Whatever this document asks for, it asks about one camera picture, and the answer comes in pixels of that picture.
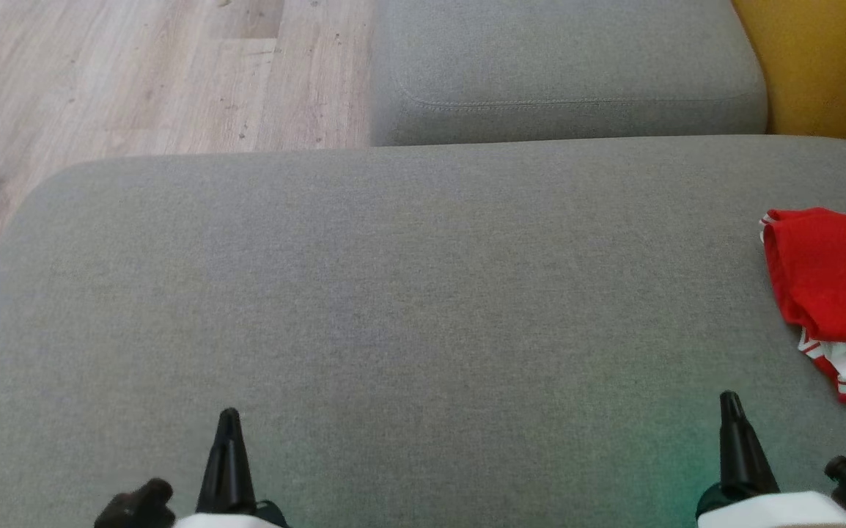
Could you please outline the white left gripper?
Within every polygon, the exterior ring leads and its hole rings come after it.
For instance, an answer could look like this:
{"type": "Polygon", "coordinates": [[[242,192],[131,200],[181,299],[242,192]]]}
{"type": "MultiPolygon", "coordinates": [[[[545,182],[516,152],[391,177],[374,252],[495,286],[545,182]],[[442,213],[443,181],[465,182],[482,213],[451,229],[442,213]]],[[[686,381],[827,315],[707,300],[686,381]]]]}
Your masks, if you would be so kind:
{"type": "Polygon", "coordinates": [[[195,512],[176,519],[172,527],[290,527],[275,502],[257,502],[255,498],[236,408],[225,408],[219,414],[195,512]]]}

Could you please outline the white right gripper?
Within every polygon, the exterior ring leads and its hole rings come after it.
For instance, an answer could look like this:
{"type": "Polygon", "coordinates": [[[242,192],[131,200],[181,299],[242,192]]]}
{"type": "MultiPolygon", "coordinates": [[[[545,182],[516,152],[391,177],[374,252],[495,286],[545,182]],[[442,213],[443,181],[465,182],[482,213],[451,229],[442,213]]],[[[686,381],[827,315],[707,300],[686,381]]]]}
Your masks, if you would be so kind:
{"type": "Polygon", "coordinates": [[[698,501],[698,527],[846,527],[846,487],[779,494],[738,394],[721,393],[719,408],[719,485],[698,501]]]}

